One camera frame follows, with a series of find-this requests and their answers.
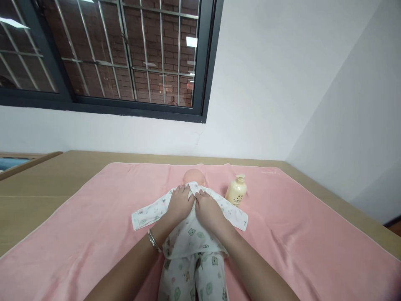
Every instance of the hand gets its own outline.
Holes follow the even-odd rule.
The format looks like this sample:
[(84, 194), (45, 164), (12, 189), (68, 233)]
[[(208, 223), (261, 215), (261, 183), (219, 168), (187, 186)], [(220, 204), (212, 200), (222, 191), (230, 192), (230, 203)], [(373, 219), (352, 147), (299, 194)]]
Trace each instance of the hand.
[(167, 214), (170, 214), (178, 223), (183, 221), (191, 212), (195, 196), (192, 194), (188, 198), (190, 191), (189, 185), (178, 185), (173, 191), (170, 203), (168, 205)]
[(213, 233), (226, 221), (220, 206), (207, 192), (200, 190), (195, 194), (196, 216), (201, 224)]

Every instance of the window glass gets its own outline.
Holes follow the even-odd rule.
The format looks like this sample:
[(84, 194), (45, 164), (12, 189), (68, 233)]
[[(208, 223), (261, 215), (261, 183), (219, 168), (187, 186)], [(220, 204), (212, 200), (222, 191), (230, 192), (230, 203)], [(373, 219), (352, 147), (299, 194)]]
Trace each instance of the window glass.
[(57, 92), (50, 72), (16, 0), (0, 7), (0, 86)]
[(44, 4), (76, 94), (192, 107), (199, 0)]

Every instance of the printed baby pajamas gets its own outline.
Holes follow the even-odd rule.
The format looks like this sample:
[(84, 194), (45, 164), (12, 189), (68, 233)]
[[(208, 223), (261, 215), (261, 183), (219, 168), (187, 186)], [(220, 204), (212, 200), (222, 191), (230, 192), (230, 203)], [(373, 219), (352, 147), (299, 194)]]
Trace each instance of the printed baby pajamas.
[[(188, 184), (190, 194), (206, 191), (220, 205), (223, 215), (231, 224), (246, 230), (248, 215), (222, 196), (196, 182)], [(134, 230), (148, 226), (160, 219), (167, 211), (171, 199), (171, 189), (155, 203), (132, 214)], [(195, 203), (189, 216), (168, 236), (163, 244), (165, 263), (159, 286), (159, 301), (198, 299), (228, 300), (224, 257), (227, 251), (199, 223), (195, 214)]]

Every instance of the pajama pants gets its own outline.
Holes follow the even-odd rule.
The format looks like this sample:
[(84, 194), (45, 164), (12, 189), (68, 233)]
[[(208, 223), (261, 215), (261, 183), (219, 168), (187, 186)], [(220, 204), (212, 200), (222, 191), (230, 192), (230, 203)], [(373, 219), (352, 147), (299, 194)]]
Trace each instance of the pajama pants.
[(196, 253), (185, 258), (166, 259), (158, 301), (228, 300), (224, 258), (220, 252)]

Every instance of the bottle label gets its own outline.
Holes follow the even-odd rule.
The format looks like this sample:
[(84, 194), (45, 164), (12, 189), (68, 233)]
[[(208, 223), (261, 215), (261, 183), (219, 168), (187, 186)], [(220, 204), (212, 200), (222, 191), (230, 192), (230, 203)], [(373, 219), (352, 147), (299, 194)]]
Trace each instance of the bottle label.
[(241, 203), (241, 201), (242, 201), (242, 198), (244, 197), (244, 195), (237, 195), (237, 197), (233, 200), (234, 201), (234, 206), (237, 206), (238, 207), (238, 205)]

